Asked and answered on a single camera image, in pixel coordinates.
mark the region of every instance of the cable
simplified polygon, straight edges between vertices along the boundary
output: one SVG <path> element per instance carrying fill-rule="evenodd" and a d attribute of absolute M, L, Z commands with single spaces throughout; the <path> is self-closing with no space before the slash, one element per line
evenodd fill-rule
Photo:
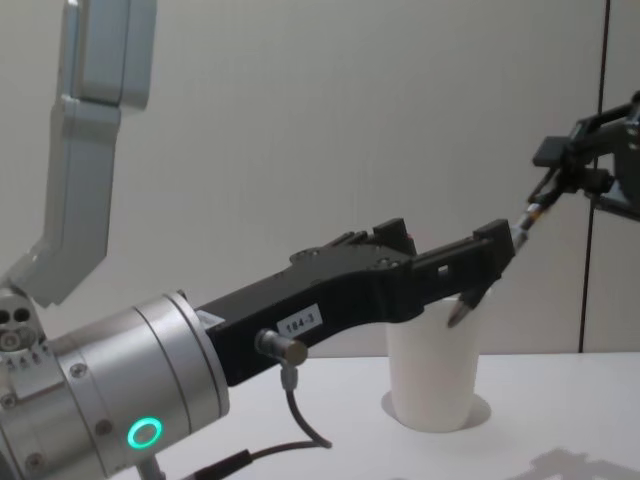
<path fill-rule="evenodd" d="M 251 453 L 248 450 L 243 450 L 231 455 L 213 465 L 199 470 L 194 474 L 195 480 L 221 480 L 229 475 L 243 469 L 244 467 L 251 465 L 255 460 L 259 460 L 276 453 L 289 452 L 291 450 L 301 450 L 305 448 L 331 448 L 333 444 L 316 432 L 311 425 L 305 420 L 298 408 L 296 397 L 292 389 L 289 389 L 292 384 L 287 383 L 290 380 L 286 374 L 283 376 L 283 386 L 285 387 L 287 395 L 287 405 L 291 416 L 295 420 L 300 429 L 311 439 L 310 441 L 289 442 L 282 443 L 280 445 L 274 445 L 273 447 L 264 448 L 257 452 Z"/>
<path fill-rule="evenodd" d="M 600 81 L 598 85 L 598 113 L 602 113 L 604 104 L 604 85 L 607 72 L 607 53 L 609 47 L 609 25 L 611 17 L 611 0 L 605 1 L 604 31 L 602 33 L 602 50 L 600 59 Z M 593 168 L 598 168 L 598 158 L 593 161 Z M 587 300 L 589 298 L 589 279 L 591 274 L 591 247 L 593 243 L 593 225 L 595 222 L 595 200 L 589 203 L 589 221 L 587 224 L 587 251 L 584 259 L 584 280 L 582 282 L 582 304 L 580 306 L 580 334 L 578 353 L 584 353 L 584 338 L 587 328 Z"/>
<path fill-rule="evenodd" d="M 274 447 L 264 448 L 262 450 L 258 450 L 255 453 L 251 454 L 252 460 L 258 460 L 263 457 L 267 457 L 269 455 L 273 455 L 274 453 L 288 452 L 290 450 L 299 450 L 303 448 L 317 448 L 319 445 L 315 442 L 291 442 L 291 443 L 282 443 L 280 445 L 276 445 Z"/>
<path fill-rule="evenodd" d="M 300 409 L 298 408 L 298 404 L 296 403 L 296 397 L 293 394 L 293 391 L 287 392 L 287 404 L 289 405 L 289 410 L 291 411 L 291 415 L 293 419 L 296 421 L 300 429 L 307 434 L 307 436 L 317 444 L 317 446 L 322 448 L 331 448 L 333 444 L 322 437 L 318 432 L 316 432 L 311 425 L 307 423 L 302 414 L 300 413 Z"/>

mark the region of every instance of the white wall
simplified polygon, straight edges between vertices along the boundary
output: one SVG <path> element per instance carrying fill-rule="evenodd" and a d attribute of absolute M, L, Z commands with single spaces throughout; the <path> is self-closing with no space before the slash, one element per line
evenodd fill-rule
<path fill-rule="evenodd" d="M 60 11 L 0 4 L 0 269 L 41 231 Z M 540 141 L 595 110 L 602 18 L 602 0 L 160 0 L 109 257 L 49 332 L 169 289 L 204 303 L 394 216 L 420 249 L 515 219 Z M 496 289 L 485 351 L 576 351 L 586 224 L 577 197 L 545 220 Z M 382 352 L 379 326 L 317 349 Z"/>
<path fill-rule="evenodd" d="M 604 107 L 628 102 L 640 90 L 640 3 L 614 0 Z M 593 228 L 585 351 L 640 350 L 638 276 L 640 225 L 596 212 Z"/>

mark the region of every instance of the table surface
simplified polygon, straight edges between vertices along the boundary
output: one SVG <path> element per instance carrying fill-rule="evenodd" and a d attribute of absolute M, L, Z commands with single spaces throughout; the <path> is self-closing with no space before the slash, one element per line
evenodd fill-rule
<path fill-rule="evenodd" d="M 640 479 L 640 354 L 482 356 L 481 425 L 412 431 L 385 413 L 386 358 L 314 359 L 300 369 L 298 401 L 332 450 L 281 453 L 229 477 L 315 480 Z M 244 448 L 304 439 L 278 369 L 230 392 L 230 414 L 159 455 L 168 480 Z M 134 470 L 117 480 L 137 478 Z"/>

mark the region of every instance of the screw hole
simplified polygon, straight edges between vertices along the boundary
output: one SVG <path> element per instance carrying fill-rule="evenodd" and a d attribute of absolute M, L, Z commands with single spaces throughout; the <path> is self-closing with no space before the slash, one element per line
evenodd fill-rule
<path fill-rule="evenodd" d="M 16 322 L 26 322 L 31 318 L 31 312 L 26 308 L 19 308 L 15 312 L 13 312 L 13 319 Z"/>

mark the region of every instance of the metal screw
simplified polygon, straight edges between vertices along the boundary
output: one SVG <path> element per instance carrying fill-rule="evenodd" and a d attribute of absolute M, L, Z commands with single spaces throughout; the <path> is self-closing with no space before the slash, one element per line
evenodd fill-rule
<path fill-rule="evenodd" d="M 113 424 L 109 420 L 100 420 L 96 424 L 96 435 L 102 437 L 113 431 Z"/>
<path fill-rule="evenodd" d="M 0 337 L 0 350 L 4 352 L 15 352 L 20 350 L 20 337 L 15 332 L 5 332 Z"/>
<path fill-rule="evenodd" d="M 8 393 L 4 397 L 0 398 L 0 405 L 2 405 L 2 408 L 5 410 L 15 407 L 17 403 L 18 399 L 13 393 Z"/>
<path fill-rule="evenodd" d="M 32 453 L 25 460 L 25 466 L 30 472 L 36 472 L 44 467 L 44 457 L 39 453 Z"/>
<path fill-rule="evenodd" d="M 87 366 L 84 363 L 76 363 L 69 369 L 73 378 L 82 378 L 87 373 Z"/>

